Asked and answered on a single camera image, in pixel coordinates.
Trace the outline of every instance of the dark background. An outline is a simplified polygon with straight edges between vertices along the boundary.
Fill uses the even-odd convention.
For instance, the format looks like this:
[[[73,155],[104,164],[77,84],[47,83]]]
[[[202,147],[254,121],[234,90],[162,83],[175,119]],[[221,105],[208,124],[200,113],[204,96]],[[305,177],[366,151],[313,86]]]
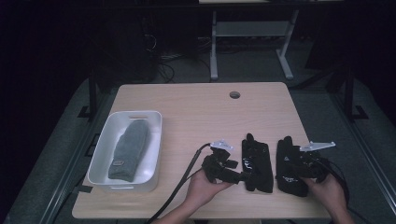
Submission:
[[[157,35],[163,50],[180,49],[190,54],[194,53],[196,36],[210,36],[209,11],[161,12],[155,15],[155,22],[142,27],[142,18],[152,19],[147,12],[102,13],[84,8],[100,6],[96,1],[83,4],[0,2],[0,221],[84,79],[95,73],[101,91],[122,83],[152,80],[155,56],[145,50],[144,33],[148,30]],[[277,16],[285,13],[271,11]],[[395,12],[392,1],[367,1],[330,11],[306,8],[293,35],[316,39],[307,66],[324,69],[334,62],[347,63],[394,124]]]

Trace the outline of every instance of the white plastic container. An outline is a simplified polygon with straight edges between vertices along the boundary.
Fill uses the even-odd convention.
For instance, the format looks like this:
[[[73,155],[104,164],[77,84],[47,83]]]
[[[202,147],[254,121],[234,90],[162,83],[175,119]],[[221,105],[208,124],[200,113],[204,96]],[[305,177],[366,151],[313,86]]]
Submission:
[[[134,180],[128,182],[108,178],[108,168],[113,160],[114,149],[120,136],[134,119],[148,121],[149,135],[137,165]],[[121,111],[111,114],[99,137],[93,153],[88,180],[107,192],[136,191],[145,192],[156,188],[160,166],[160,149],[163,117],[157,111]]]

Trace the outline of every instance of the gray floor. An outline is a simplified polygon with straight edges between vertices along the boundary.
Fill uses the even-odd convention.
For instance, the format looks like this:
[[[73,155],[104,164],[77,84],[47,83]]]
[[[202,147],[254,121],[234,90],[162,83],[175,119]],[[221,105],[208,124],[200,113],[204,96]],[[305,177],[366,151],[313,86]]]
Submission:
[[[278,41],[253,41],[248,49],[233,54],[219,54],[218,82],[280,81],[293,86],[312,77],[317,71],[304,69],[311,47],[310,42],[295,41],[290,44],[287,58],[295,75],[286,80],[277,61],[275,49]],[[209,54],[200,55],[201,60],[180,59],[168,65],[175,69],[175,83],[208,82],[210,75],[207,64]],[[375,104],[368,89],[356,82],[355,105],[361,105],[369,119],[356,120],[351,124],[345,119],[338,106],[343,93],[329,94],[324,86],[328,78],[316,82],[301,91],[290,91],[291,97],[303,122],[308,138],[315,142],[334,141],[336,148],[322,150],[322,155],[335,162],[344,172],[351,192],[350,207],[372,223],[396,223],[396,216],[389,206],[389,198],[383,191],[384,184],[378,184],[378,173],[367,161],[364,148],[371,149],[386,174],[390,186],[396,186],[396,163],[392,162],[396,151],[396,130]],[[152,83],[164,83],[157,76]],[[37,161],[14,203],[6,223],[143,223],[143,220],[93,220],[75,219],[71,211],[77,198],[76,193],[67,192],[87,172],[92,151],[91,140],[99,134],[106,121],[108,111],[117,93],[98,92],[99,111],[92,122],[78,118],[79,110],[89,104],[88,82],[81,84]],[[357,223],[365,223],[354,215]],[[293,220],[296,223],[328,223],[329,220]],[[262,223],[289,223],[287,220],[262,220]]]

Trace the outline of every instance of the person's hand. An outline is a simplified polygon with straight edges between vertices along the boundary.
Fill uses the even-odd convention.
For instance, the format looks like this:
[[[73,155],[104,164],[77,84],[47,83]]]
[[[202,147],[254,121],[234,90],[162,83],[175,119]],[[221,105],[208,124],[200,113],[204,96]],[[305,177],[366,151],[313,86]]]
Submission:
[[[354,223],[347,211],[344,190],[333,175],[328,174],[321,183],[316,183],[310,178],[301,179],[327,209],[334,223]]]
[[[227,182],[210,183],[206,178],[204,170],[200,170],[191,177],[184,204],[197,210],[210,202],[217,193],[229,188],[231,185],[232,183]]]

